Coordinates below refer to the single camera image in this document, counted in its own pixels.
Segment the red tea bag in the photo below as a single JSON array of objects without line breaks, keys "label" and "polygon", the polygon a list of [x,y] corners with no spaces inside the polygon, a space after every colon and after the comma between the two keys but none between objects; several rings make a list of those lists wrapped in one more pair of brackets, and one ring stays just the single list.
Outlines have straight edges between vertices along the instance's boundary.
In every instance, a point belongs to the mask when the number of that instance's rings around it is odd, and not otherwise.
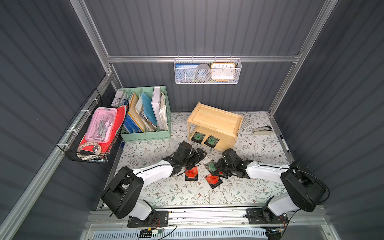
[{"label": "red tea bag", "polygon": [[224,174],[224,173],[222,173],[220,171],[218,171],[217,176],[219,176],[221,178],[224,178],[224,179],[228,179],[229,178],[229,176],[227,176],[226,174]]},{"label": "red tea bag", "polygon": [[216,187],[218,187],[223,183],[220,177],[214,176],[212,174],[206,175],[205,180],[207,181],[207,183],[210,185],[212,189],[215,189]]},{"label": "red tea bag", "polygon": [[186,170],[185,172],[185,181],[198,181],[199,175],[198,175],[198,168],[193,167],[190,170]]}]

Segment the green tea bag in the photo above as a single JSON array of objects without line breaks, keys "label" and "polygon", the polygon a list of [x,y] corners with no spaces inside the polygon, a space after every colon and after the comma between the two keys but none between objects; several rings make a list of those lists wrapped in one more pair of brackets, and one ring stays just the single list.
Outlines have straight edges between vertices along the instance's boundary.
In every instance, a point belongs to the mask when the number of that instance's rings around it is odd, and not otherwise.
[{"label": "green tea bag", "polygon": [[210,172],[212,176],[219,176],[218,170],[216,169],[216,162],[214,160],[204,164],[204,167]]},{"label": "green tea bag", "polygon": [[210,148],[214,149],[219,141],[220,141],[220,139],[218,139],[212,135],[209,135],[209,137],[205,140],[204,144],[209,146]]},{"label": "green tea bag", "polygon": [[205,138],[205,134],[203,133],[200,133],[200,132],[195,132],[191,138],[191,140],[195,143],[198,143],[198,144],[201,144],[202,141],[204,140]]}]

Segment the red tea bag bottom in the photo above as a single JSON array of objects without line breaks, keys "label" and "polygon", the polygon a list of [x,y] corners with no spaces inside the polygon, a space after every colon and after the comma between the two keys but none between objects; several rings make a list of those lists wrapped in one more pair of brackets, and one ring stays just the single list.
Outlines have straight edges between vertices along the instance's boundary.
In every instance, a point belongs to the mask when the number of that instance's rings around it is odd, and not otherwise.
[{"label": "red tea bag bottom", "polygon": [[207,183],[210,185],[212,189],[215,189],[216,187],[218,187],[223,183],[220,177],[214,176],[212,174],[206,175],[205,180],[207,181]]}]

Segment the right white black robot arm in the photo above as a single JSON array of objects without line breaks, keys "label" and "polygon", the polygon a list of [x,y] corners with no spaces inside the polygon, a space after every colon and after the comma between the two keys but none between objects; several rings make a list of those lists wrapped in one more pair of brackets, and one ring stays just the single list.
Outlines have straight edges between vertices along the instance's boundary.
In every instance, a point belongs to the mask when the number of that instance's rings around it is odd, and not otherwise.
[{"label": "right white black robot arm", "polygon": [[302,170],[302,166],[296,162],[269,165],[253,160],[243,161],[235,150],[228,149],[215,163],[215,168],[217,173],[226,177],[267,180],[285,187],[284,194],[270,197],[262,207],[261,216],[268,223],[288,212],[312,212],[324,202],[324,194],[330,194],[326,184],[307,170]]}]

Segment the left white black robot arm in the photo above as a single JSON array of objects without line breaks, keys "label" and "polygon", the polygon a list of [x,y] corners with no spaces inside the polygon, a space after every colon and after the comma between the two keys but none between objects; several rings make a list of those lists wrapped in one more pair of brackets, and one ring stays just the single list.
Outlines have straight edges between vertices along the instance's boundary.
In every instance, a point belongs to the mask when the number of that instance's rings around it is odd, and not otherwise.
[{"label": "left white black robot arm", "polygon": [[170,156],[156,164],[140,169],[121,168],[105,187],[101,200],[118,219],[126,216],[150,224],[156,217],[156,210],[145,200],[140,200],[144,187],[178,174],[182,170],[191,170],[207,156],[201,148],[194,149],[182,142]]}]

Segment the wooden two-tier shelf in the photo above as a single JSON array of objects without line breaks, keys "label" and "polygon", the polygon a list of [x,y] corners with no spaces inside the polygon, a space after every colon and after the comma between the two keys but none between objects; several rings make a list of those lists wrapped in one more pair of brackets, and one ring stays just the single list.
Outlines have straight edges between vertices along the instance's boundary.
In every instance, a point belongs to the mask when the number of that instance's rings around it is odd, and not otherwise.
[{"label": "wooden two-tier shelf", "polygon": [[209,145],[214,150],[233,149],[243,120],[241,115],[198,103],[187,120],[188,138],[192,140],[195,133],[204,135],[198,141],[203,145],[212,136],[219,140],[216,145]]}]

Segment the white calculator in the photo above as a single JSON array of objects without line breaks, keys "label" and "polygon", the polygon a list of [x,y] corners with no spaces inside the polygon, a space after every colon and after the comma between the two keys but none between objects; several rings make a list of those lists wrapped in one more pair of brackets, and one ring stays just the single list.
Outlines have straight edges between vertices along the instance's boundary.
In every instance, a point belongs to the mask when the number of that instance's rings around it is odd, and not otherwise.
[{"label": "white calculator", "polygon": [[252,127],[252,124],[250,121],[244,119],[243,122],[242,122],[242,125],[241,125],[241,128],[244,130],[244,131],[247,131],[248,129],[250,129]]}]

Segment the grey stapler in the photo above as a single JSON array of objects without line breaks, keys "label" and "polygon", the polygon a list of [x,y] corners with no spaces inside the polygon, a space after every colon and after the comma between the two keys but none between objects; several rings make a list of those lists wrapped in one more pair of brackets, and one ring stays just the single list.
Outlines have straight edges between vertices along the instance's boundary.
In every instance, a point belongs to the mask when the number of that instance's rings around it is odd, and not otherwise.
[{"label": "grey stapler", "polygon": [[254,136],[258,135],[271,135],[274,133],[271,126],[263,126],[252,130]]}]

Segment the green file organizer box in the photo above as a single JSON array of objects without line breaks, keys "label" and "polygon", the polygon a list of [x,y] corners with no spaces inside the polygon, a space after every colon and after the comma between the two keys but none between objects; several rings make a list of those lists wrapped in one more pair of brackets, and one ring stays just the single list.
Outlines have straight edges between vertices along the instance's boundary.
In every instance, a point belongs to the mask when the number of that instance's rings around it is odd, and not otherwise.
[{"label": "green file organizer box", "polygon": [[118,89],[113,107],[127,106],[121,136],[125,142],[171,137],[171,109],[165,86]]}]

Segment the black marker pen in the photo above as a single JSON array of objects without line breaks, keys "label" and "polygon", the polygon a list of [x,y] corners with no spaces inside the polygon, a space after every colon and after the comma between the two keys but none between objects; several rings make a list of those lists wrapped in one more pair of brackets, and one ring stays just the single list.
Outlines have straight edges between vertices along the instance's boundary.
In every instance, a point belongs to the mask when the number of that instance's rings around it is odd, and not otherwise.
[{"label": "black marker pen", "polygon": [[284,145],[286,151],[289,152],[289,151],[290,151],[290,148],[289,148],[289,146],[288,146],[288,144],[287,144],[285,138],[284,138],[282,135],[280,135],[280,139],[281,139],[281,141],[282,141],[282,143],[283,143],[283,145]]}]

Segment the white binder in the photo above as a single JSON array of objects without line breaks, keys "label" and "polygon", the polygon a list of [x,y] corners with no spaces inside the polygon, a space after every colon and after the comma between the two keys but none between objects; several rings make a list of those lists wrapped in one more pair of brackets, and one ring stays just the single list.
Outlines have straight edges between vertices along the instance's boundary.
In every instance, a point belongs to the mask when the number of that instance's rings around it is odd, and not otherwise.
[{"label": "white binder", "polygon": [[164,128],[163,120],[160,115],[161,93],[162,93],[161,87],[154,87],[153,97],[152,97],[152,107],[157,120],[157,127],[159,128],[160,131],[163,131],[165,128]]}]

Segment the teal folder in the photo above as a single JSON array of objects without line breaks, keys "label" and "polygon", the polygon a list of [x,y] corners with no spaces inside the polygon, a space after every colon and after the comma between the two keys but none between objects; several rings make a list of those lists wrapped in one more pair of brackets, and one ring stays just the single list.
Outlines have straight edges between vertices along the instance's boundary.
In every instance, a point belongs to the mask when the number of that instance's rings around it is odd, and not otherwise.
[{"label": "teal folder", "polygon": [[151,98],[145,92],[142,92],[142,98],[144,115],[147,117],[147,119],[151,122],[152,125],[157,127],[158,123],[152,107]]}]

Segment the red folder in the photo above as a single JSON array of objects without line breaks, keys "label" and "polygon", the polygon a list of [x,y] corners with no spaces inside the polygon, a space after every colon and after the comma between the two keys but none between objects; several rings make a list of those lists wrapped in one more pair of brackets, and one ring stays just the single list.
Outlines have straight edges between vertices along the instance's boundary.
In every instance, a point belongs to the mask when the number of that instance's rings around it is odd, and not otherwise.
[{"label": "red folder", "polygon": [[[101,147],[102,147],[102,152],[100,154],[105,154],[105,153],[107,153],[109,151],[109,148],[112,146],[113,141],[115,140],[115,137],[120,133],[121,127],[122,127],[124,119],[126,117],[126,114],[127,114],[127,106],[126,105],[120,106],[120,107],[115,108],[115,109],[117,109],[118,113],[117,113],[117,116],[116,116],[115,124],[114,124],[113,129],[112,129],[111,139],[110,139],[109,142],[107,142],[105,144],[99,143],[101,145]],[[85,135],[84,135],[84,137],[81,140],[80,144],[83,144],[85,142],[87,142],[87,141],[85,140]],[[91,154],[91,153],[89,153],[89,152],[81,152],[79,154]]]}]

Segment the blue box in basket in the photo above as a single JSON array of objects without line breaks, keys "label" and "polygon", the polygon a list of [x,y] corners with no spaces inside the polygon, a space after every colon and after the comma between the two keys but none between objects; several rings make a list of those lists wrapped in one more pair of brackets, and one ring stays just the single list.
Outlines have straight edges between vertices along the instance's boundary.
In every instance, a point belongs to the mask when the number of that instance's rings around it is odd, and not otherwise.
[{"label": "blue box in basket", "polygon": [[199,64],[193,63],[175,63],[175,82],[178,85],[182,84],[194,84],[198,80],[196,78],[196,68]]}]

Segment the grey tape roll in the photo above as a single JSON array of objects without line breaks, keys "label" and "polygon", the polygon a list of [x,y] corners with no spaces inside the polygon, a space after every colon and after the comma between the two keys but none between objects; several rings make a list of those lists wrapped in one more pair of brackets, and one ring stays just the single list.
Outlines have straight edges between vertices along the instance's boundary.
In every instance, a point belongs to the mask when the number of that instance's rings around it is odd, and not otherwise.
[{"label": "grey tape roll", "polygon": [[207,64],[199,64],[196,67],[195,77],[199,82],[207,82],[211,79],[211,68]]}]

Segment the pink plastic tool case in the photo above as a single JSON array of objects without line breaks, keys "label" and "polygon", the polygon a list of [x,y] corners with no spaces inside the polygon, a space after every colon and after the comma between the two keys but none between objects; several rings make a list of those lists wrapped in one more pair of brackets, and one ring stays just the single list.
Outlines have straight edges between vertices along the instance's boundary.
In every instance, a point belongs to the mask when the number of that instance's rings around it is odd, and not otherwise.
[{"label": "pink plastic tool case", "polygon": [[85,140],[103,144],[109,142],[117,113],[115,108],[97,108],[85,134]]}]

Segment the yellow white clock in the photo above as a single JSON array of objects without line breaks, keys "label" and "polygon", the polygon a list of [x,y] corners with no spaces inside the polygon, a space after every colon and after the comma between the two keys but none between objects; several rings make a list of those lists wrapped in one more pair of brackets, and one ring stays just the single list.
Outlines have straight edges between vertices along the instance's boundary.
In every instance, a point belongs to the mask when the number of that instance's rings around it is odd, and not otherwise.
[{"label": "yellow white clock", "polygon": [[235,78],[235,63],[212,63],[211,79],[215,81],[230,81]]}]

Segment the clear tape roll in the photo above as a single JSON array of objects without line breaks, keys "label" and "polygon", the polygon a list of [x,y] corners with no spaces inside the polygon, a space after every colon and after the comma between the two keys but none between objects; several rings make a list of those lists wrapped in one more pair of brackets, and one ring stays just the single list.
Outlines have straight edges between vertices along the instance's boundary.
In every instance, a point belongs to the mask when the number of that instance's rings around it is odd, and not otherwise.
[{"label": "clear tape roll", "polygon": [[89,152],[91,154],[99,155],[102,152],[102,147],[99,143],[96,142],[85,142],[79,145],[77,152]]}]

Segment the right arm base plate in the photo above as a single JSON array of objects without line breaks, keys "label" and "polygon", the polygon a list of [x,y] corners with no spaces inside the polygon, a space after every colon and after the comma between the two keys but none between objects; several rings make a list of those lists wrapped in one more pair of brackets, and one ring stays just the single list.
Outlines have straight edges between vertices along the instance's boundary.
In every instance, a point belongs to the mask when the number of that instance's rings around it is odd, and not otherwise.
[{"label": "right arm base plate", "polygon": [[269,209],[250,208],[246,209],[245,217],[248,219],[250,225],[256,224],[287,224],[288,217],[286,214],[277,216]]}]

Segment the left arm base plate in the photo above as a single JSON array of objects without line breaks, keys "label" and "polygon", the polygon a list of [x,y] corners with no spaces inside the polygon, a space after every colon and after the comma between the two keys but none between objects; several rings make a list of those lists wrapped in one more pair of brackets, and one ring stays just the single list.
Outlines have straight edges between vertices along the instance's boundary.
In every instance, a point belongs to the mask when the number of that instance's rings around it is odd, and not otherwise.
[{"label": "left arm base plate", "polygon": [[140,220],[136,217],[129,217],[127,224],[128,228],[141,228],[141,227],[166,227],[169,222],[168,211],[154,211],[145,220]]}]

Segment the white mesh wall basket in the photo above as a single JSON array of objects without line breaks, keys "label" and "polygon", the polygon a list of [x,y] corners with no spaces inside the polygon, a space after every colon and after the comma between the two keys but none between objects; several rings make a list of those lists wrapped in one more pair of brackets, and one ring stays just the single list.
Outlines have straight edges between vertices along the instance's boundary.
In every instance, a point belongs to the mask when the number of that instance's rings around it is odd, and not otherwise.
[{"label": "white mesh wall basket", "polygon": [[242,62],[236,58],[177,58],[174,60],[175,83],[178,85],[236,85]]}]

